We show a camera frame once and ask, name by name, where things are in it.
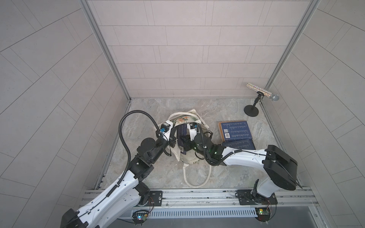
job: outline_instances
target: blue book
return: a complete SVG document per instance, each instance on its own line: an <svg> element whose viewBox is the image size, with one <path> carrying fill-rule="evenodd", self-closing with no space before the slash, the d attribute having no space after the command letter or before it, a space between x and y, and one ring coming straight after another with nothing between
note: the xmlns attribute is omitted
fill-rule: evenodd
<svg viewBox="0 0 365 228"><path fill-rule="evenodd" d="M247 121L225 121L218 123L220 135L224 142L252 139Z"/></svg>
<svg viewBox="0 0 365 228"><path fill-rule="evenodd" d="M224 142L222 146L227 146L235 149L242 149L242 150L255 150L256 147L253 144L252 139L244 139L234 142Z"/></svg>

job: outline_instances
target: vent grille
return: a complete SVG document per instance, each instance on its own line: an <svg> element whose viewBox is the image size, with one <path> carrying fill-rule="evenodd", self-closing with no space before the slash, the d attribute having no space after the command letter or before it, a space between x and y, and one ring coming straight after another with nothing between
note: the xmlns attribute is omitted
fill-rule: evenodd
<svg viewBox="0 0 365 228"><path fill-rule="evenodd" d="M149 219L257 217L255 208L162 208L154 209Z"/></svg>

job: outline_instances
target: marble floor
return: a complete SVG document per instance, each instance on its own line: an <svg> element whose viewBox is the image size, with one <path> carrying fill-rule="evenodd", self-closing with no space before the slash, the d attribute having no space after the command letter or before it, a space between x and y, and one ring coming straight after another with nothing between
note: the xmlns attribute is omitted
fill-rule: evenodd
<svg viewBox="0 0 365 228"><path fill-rule="evenodd" d="M256 117L247 116L243 108L252 104L254 99L133 99L129 111L143 110L149 113L160 124L175 112L187 112L195 109L204 119L213 134L215 144L222 143L218 122L226 120L247 120L253 136L256 149L267 148L267 145L277 145L266 117L259 109ZM123 137L131 151L132 158L137 154L137 147L145 138L155 138L152 122L143 114L129 116L122 130ZM125 169L127 153L119 140L111 159L108 171L100 184L101 188L109 186ZM153 165L154 170L143 181L149 188L188 188L184 182L183 163L175 156L162 154ZM190 184L203 183L208 175L209 166L205 160L186 168ZM260 170L246 166L213 166L211 177L204 188L252 188L257 179L266 177Z"/></svg>

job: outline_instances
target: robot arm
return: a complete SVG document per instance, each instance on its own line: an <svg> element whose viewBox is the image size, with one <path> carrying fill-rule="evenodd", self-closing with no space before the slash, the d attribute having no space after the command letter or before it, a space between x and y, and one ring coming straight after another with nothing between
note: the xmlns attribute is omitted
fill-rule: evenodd
<svg viewBox="0 0 365 228"><path fill-rule="evenodd" d="M172 130L173 123L166 121L161 129L157 129L156 141L152 138L144 139L137 148L138 154L126 167L125 175L120 175L113 184L78 211L68 210L62 216L60 228L106 228L126 210L146 204L150 189L142 180L151 173L152 164L165 152L166 147L175 146L176 138L171 134ZM209 137L202 134L196 135L193 141L195 143L193 147L204 155L210 165L243 165L265 171L269 177L261 181L258 186L256 181L255 188L251 192L253 199L269 198L280 188L287 190L296 188L296 180L293 177L296 177L297 163L276 146L269 145L265 150L238 150L214 145Z"/></svg>

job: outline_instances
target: round black stand base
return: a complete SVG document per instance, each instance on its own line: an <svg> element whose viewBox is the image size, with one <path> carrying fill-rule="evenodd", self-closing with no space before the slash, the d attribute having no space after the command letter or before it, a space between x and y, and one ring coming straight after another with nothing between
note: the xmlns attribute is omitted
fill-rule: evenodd
<svg viewBox="0 0 365 228"><path fill-rule="evenodd" d="M247 105L243 110L246 113L246 115L248 115L248 116L257 116L258 115L258 109L256 107L253 107L253 109L252 109L252 105Z"/></svg>

